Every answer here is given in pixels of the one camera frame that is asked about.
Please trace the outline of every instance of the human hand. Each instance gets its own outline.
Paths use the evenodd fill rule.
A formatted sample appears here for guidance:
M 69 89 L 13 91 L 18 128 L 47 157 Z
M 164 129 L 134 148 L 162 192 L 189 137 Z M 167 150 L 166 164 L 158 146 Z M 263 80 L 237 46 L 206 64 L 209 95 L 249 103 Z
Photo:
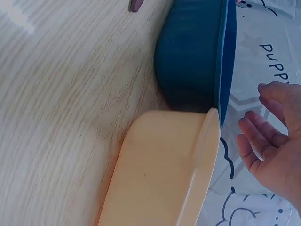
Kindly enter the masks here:
M 272 82 L 259 85 L 258 91 L 261 103 L 287 127 L 288 136 L 249 111 L 238 122 L 243 132 L 237 137 L 239 154 L 264 187 L 301 213 L 301 86 Z

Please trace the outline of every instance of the wooden table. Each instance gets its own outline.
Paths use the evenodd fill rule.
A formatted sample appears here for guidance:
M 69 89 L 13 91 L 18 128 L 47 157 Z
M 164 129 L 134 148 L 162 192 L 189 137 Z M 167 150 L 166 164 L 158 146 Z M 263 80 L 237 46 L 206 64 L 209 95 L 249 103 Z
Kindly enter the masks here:
M 172 0 L 0 2 L 0 225 L 97 225 L 135 118 L 166 109 L 153 53 Z

